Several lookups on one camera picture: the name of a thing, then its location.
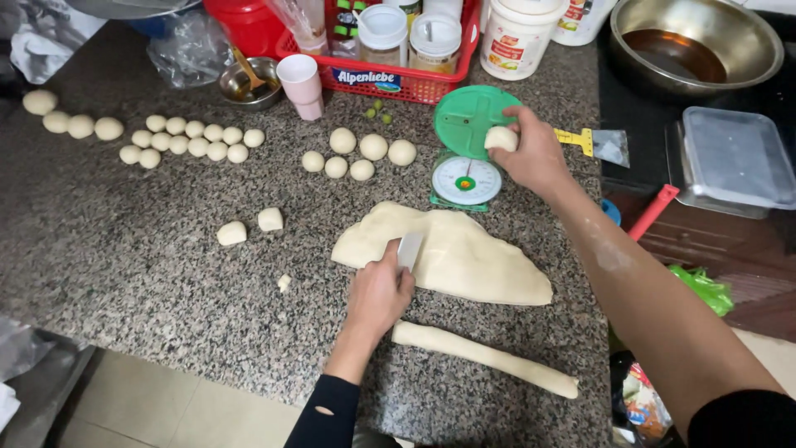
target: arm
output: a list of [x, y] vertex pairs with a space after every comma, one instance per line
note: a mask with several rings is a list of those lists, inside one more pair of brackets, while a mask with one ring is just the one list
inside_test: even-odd
[[348, 316], [285, 448], [351, 446], [365, 368], [381, 337], [404, 314], [415, 290], [415, 278], [408, 269], [396, 276], [399, 242], [391, 240], [380, 261], [371, 261], [357, 271], [351, 283]]
[[536, 192], [564, 224], [597, 301], [635, 354], [685, 434], [705, 404], [733, 391], [783, 392], [732, 330], [661, 263], [628, 237], [572, 178], [549, 124], [528, 108], [517, 152], [492, 148], [512, 179]]

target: red plastic basket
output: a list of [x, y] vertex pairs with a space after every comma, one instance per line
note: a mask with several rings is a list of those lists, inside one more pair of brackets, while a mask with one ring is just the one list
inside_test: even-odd
[[[313, 56], [318, 62], [323, 87], [341, 92], [360, 93], [362, 95], [383, 96], [394, 100], [415, 101], [417, 103], [437, 104], [446, 93], [454, 90], [456, 85], [467, 76], [470, 58], [478, 45], [478, 14], [481, 11], [479, 0], [464, 0], [462, 7], [462, 44], [459, 46], [459, 59], [456, 73], [428, 72], [425, 70], [405, 69], [394, 65], [372, 64], [342, 57]], [[293, 39], [293, 33], [286, 30], [276, 44], [276, 54], [280, 58], [297, 54], [299, 47]], [[341, 73], [383, 73], [381, 77], [369, 77], [378, 81], [387, 80], [400, 88], [397, 91], [383, 90], [375, 81], [350, 84], [340, 82]]]

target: green plastic bag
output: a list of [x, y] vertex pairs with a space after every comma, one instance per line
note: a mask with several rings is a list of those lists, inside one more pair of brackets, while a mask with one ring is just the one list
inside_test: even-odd
[[671, 265], [669, 270], [687, 284], [719, 317], [732, 311], [730, 285], [716, 283], [708, 278], [703, 268], [685, 270], [682, 266]]

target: scale dial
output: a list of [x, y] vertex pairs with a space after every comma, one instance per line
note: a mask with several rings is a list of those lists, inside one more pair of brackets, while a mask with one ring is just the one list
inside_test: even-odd
[[489, 201], [502, 184], [500, 171], [492, 163], [462, 156], [445, 159], [431, 176], [437, 195], [463, 206]]

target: alpenliebe logo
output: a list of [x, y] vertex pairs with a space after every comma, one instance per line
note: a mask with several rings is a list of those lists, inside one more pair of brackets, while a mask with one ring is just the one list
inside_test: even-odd
[[400, 92], [400, 75], [387, 72], [350, 72], [332, 68], [332, 74], [341, 84], [373, 84], [385, 92]]

